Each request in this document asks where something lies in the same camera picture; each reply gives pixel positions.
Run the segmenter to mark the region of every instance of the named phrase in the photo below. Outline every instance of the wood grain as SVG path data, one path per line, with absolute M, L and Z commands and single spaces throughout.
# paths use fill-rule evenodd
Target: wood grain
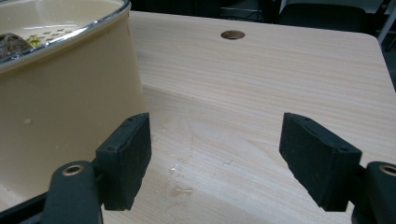
M 396 161 L 396 95 L 375 38 L 132 12 L 153 156 L 132 211 L 105 223 L 350 223 L 278 153 L 284 112 Z M 220 34 L 239 30 L 242 39 Z

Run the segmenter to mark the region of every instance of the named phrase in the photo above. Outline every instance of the beige container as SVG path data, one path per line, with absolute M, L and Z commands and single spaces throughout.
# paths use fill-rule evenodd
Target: beige container
M 0 63 L 0 187 L 22 198 L 47 191 L 55 169 L 92 160 L 145 112 L 128 13 L 128 0 L 0 3 L 1 33 L 45 43 Z

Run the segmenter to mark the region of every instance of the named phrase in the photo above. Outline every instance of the wooden table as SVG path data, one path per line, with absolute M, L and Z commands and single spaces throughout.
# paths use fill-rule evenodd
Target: wooden table
M 369 35 L 132 12 L 153 156 L 132 211 L 105 223 L 350 223 L 278 153 L 284 112 L 396 162 L 396 94 Z M 239 30 L 242 39 L 220 37 Z

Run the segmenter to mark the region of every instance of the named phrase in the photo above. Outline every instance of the light wood surface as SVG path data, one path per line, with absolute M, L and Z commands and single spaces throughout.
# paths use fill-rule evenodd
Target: light wood surface
M 350 223 L 278 153 L 284 112 L 396 162 L 396 94 L 372 36 L 132 12 L 153 156 L 132 211 L 105 223 Z M 239 30 L 227 40 L 223 31 Z

